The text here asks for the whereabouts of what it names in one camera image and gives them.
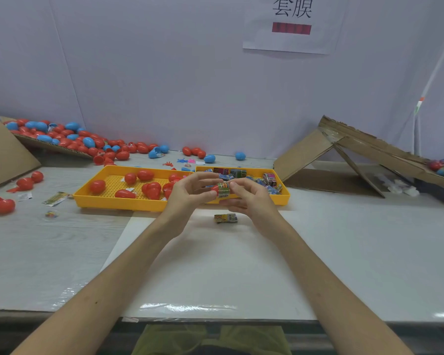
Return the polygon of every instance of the red rectangle on sign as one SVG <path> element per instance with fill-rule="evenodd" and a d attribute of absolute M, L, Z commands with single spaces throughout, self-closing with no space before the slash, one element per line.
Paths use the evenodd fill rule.
<path fill-rule="evenodd" d="M 298 23 L 273 22 L 271 32 L 284 34 L 310 35 L 312 25 L 301 25 Z"/>

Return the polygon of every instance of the cardboard flap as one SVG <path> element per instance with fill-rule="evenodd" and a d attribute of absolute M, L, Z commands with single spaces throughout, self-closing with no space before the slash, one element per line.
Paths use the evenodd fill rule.
<path fill-rule="evenodd" d="M 373 188 L 371 182 L 356 174 L 344 174 L 320 169 L 301 169 L 284 181 L 287 187 L 301 187 L 327 192 L 347 193 L 355 195 L 385 196 Z"/>
<path fill-rule="evenodd" d="M 41 163 L 0 122 L 0 184 L 41 166 Z"/>
<path fill-rule="evenodd" d="M 338 154 L 342 156 L 342 158 L 347 162 L 347 164 L 352 167 L 352 169 L 357 173 L 364 181 L 366 181 L 382 198 L 385 196 L 383 195 L 382 191 L 378 189 L 378 187 L 365 175 L 362 170 L 357 167 L 355 162 L 350 159 L 350 157 L 337 145 L 334 145 L 334 149 L 337 151 Z"/>
<path fill-rule="evenodd" d="M 323 116 L 321 118 L 319 126 L 337 131 L 340 135 L 340 138 L 349 136 L 353 139 L 359 140 L 362 143 L 366 143 L 369 146 L 375 147 L 383 152 L 404 158 L 406 160 L 411 160 L 418 163 L 427 163 L 429 161 L 427 158 L 405 152 L 404 150 L 399 149 L 375 136 L 372 136 L 371 134 L 359 131 L 354 127 L 346 125 L 342 122 L 337 122 L 326 116 Z"/>
<path fill-rule="evenodd" d="M 429 170 L 422 163 L 388 154 L 350 137 L 342 138 L 337 144 L 348 148 L 355 153 L 361 154 L 388 169 L 400 172 L 404 176 L 421 179 L 425 182 L 434 183 L 444 187 L 444 177 Z"/>
<path fill-rule="evenodd" d="M 274 161 L 273 168 L 284 182 L 332 147 L 333 144 L 316 128 Z"/>

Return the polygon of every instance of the yellow-green pants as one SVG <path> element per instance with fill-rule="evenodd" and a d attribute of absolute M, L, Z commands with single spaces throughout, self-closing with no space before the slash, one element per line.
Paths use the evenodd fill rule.
<path fill-rule="evenodd" d="M 203 325 L 147 325 L 132 355 L 181 355 L 200 345 L 226 347 L 252 355 L 291 355 L 280 326 L 223 325 L 218 339 Z"/>

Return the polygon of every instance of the yellow tray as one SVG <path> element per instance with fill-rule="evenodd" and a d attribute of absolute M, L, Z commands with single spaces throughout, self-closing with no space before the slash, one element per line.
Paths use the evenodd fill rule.
<path fill-rule="evenodd" d="M 136 179 L 134 185 L 127 185 L 125 181 L 121 181 L 126 173 L 138 173 L 139 171 L 147 169 L 154 173 L 154 178 L 149 181 L 142 182 Z M 170 169 L 153 169 L 153 168 L 139 168 L 139 167 L 123 167 L 123 166 L 106 166 L 100 170 L 92 179 L 85 183 L 73 196 L 79 207 L 82 208 L 110 208 L 110 209 L 129 209 L 131 211 L 153 211 L 162 212 L 166 207 L 167 202 L 162 201 L 164 195 L 161 193 L 158 201 L 148 199 L 142 192 L 141 186 L 145 183 L 158 182 L 161 186 L 169 183 L 169 176 L 177 174 L 179 177 L 191 175 L 192 172 L 183 172 L 180 170 Z M 107 187 L 99 195 L 94 195 L 90 192 L 90 183 L 102 179 L 105 181 Z M 129 198 L 115 198 L 115 192 L 119 189 L 135 188 L 135 199 Z"/>
<path fill-rule="evenodd" d="M 274 176 L 276 177 L 276 183 L 277 184 L 281 184 L 283 186 L 283 188 L 281 189 L 281 194 L 280 195 L 270 195 L 271 199 L 273 199 L 273 202 L 276 205 L 286 205 L 289 202 L 289 197 L 291 196 L 288 192 L 288 189 L 284 186 L 284 184 L 282 183 L 281 179 L 278 177 L 278 174 L 276 174 L 276 172 L 274 171 L 274 169 L 265 169 L 265 168 L 234 168 L 234 167 L 220 167 L 220 166 L 197 166 L 195 167 L 196 172 L 197 171 L 206 171 L 207 169 L 214 169 L 214 168 L 226 168 L 229 170 L 232 169 L 245 169 L 247 171 L 247 176 L 254 176 L 254 177 L 263 177 L 263 173 L 273 173 Z M 230 196 L 228 196 L 228 198 L 237 198 L 238 196 L 235 194 L 231 194 Z M 220 198 L 217 198 L 215 201 L 209 202 L 208 204 L 214 204 L 214 203 L 218 203 L 220 201 Z"/>

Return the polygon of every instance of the forearm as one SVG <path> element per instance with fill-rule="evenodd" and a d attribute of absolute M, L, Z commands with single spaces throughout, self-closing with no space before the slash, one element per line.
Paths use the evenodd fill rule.
<path fill-rule="evenodd" d="M 278 220 L 277 227 L 273 242 L 340 355 L 412 355 L 396 334 L 331 272 L 286 221 L 281 224 Z"/>
<path fill-rule="evenodd" d="M 94 354 L 142 285 L 154 259 L 174 236 L 168 223 L 164 216 L 157 218 L 13 355 Z"/>

